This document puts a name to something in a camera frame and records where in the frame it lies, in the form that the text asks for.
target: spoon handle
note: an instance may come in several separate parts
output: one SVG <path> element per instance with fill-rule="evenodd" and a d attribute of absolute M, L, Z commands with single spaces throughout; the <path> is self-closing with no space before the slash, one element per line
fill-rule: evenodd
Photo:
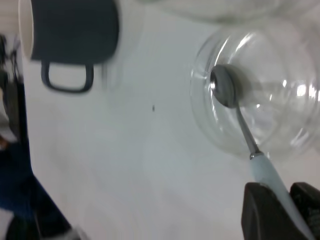
<path fill-rule="evenodd" d="M 271 161 L 265 155 L 261 154 L 250 160 L 250 166 L 254 180 L 257 183 L 268 186 L 300 232 L 303 233 L 307 239 L 314 240 L 314 235 L 298 211 L 284 182 Z"/>
<path fill-rule="evenodd" d="M 238 122 L 240 124 L 240 127 L 241 127 L 241 130 L 242 130 L 244 139 L 246 141 L 246 144 L 249 147 L 250 153 L 251 154 L 260 153 L 261 151 L 259 150 L 259 148 L 257 146 L 257 143 L 256 143 L 256 140 L 254 139 L 254 137 L 251 134 L 251 131 L 248 128 L 248 125 L 247 125 L 247 123 L 246 123 L 246 121 L 245 121 L 245 119 L 244 119 L 244 117 L 243 117 L 243 115 L 241 113 L 240 107 L 237 106 L 235 108 L 235 110 L 236 110 L 236 117 L 238 118 Z"/>

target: black object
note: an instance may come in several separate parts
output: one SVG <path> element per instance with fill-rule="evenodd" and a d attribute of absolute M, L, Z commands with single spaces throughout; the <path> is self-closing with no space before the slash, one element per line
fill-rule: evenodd
<path fill-rule="evenodd" d="M 54 238 L 69 232 L 72 229 L 70 223 L 37 179 L 33 192 L 37 193 L 32 201 L 35 209 L 34 218 L 41 239 Z"/>
<path fill-rule="evenodd" d="M 241 224 L 245 240 L 307 240 L 275 194 L 259 183 L 245 185 Z"/>
<path fill-rule="evenodd" d="M 0 69 L 0 88 L 4 90 L 8 84 L 8 73 Z"/>
<path fill-rule="evenodd" d="M 2 69 L 4 64 L 6 63 L 6 57 L 7 57 L 6 45 L 7 45 L 6 37 L 0 34 L 0 69 Z"/>
<path fill-rule="evenodd" d="M 291 198 L 317 240 L 320 240 L 320 191 L 305 182 L 296 182 Z"/>
<path fill-rule="evenodd" d="M 28 142 L 25 86 L 19 81 L 8 82 L 3 90 L 4 109 L 9 118 L 9 127 L 18 141 Z"/>
<path fill-rule="evenodd" d="M 36 223 L 14 216 L 9 224 L 5 240 L 40 240 Z"/>
<path fill-rule="evenodd" d="M 65 93 L 89 91 L 94 80 L 94 64 L 109 59 L 117 48 L 119 15 L 114 0 L 25 1 L 32 4 L 31 59 L 42 62 L 42 82 L 52 90 Z M 52 84 L 50 63 L 85 65 L 84 86 L 71 89 Z"/>

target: blue fabric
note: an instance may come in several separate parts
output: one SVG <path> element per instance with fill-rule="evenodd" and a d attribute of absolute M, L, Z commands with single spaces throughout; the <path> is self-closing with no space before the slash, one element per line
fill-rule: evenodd
<path fill-rule="evenodd" d="M 10 145 L 0 152 L 0 208 L 34 221 L 43 237 L 67 232 L 71 226 L 61 214 L 31 168 L 29 145 Z"/>
<path fill-rule="evenodd" d="M 22 218 L 33 219 L 31 199 L 36 181 L 26 151 L 16 143 L 0 152 L 0 208 Z"/>

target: dark object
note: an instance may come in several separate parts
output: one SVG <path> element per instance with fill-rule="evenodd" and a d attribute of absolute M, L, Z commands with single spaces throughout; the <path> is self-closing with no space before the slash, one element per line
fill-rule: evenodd
<path fill-rule="evenodd" d="M 0 34 L 0 69 L 6 63 L 7 53 L 6 53 L 7 39 L 4 35 Z"/>
<path fill-rule="evenodd" d="M 274 193 L 259 183 L 245 185 L 241 224 L 245 240 L 307 240 Z"/>
<path fill-rule="evenodd" d="M 19 8 L 23 49 L 26 56 L 42 62 L 43 83 L 65 93 L 89 91 L 94 64 L 112 57 L 117 48 L 119 16 L 114 0 L 22 0 Z M 28 15 L 33 15 L 33 27 Z M 84 86 L 72 89 L 52 84 L 50 63 L 85 65 Z"/>
<path fill-rule="evenodd" d="M 19 81 L 7 82 L 3 88 L 3 103 L 9 127 L 18 141 L 28 141 L 25 86 Z"/>
<path fill-rule="evenodd" d="M 70 224 L 32 172 L 29 145 L 10 144 L 0 160 L 0 208 L 24 219 L 28 228 L 36 225 L 40 238 L 68 232 Z"/>
<path fill-rule="evenodd" d="M 314 237 L 320 240 L 320 191 L 305 182 L 296 182 L 290 195 Z"/>
<path fill-rule="evenodd" d="M 36 223 L 14 216 L 9 224 L 5 240 L 40 240 Z"/>
<path fill-rule="evenodd" d="M 3 90 L 8 83 L 8 73 L 0 69 L 0 88 Z"/>

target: mug rim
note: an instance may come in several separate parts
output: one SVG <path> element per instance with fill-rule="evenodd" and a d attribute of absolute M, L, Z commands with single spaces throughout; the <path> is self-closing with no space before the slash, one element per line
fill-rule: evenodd
<path fill-rule="evenodd" d="M 34 15 L 32 0 L 19 0 L 19 33 L 22 52 L 31 59 L 34 48 Z"/>

